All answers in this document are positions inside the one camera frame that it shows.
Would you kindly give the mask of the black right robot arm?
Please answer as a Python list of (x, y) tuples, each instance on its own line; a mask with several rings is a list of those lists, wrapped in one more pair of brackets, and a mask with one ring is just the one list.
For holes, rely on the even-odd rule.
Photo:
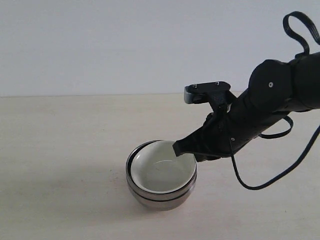
[(173, 144), (177, 156), (199, 162), (230, 157), (291, 112), (320, 107), (320, 55), (281, 62), (267, 59), (252, 72), (247, 89), (234, 96), (224, 81), (192, 84), (187, 104), (209, 103), (213, 112), (196, 131)]

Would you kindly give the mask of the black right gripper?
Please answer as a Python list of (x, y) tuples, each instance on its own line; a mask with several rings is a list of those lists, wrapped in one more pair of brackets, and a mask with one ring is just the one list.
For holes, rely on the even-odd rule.
[(197, 163), (228, 158), (237, 153), (253, 138), (246, 129), (237, 126), (227, 117), (209, 113), (200, 127), (183, 139), (173, 143), (177, 157), (194, 154)]

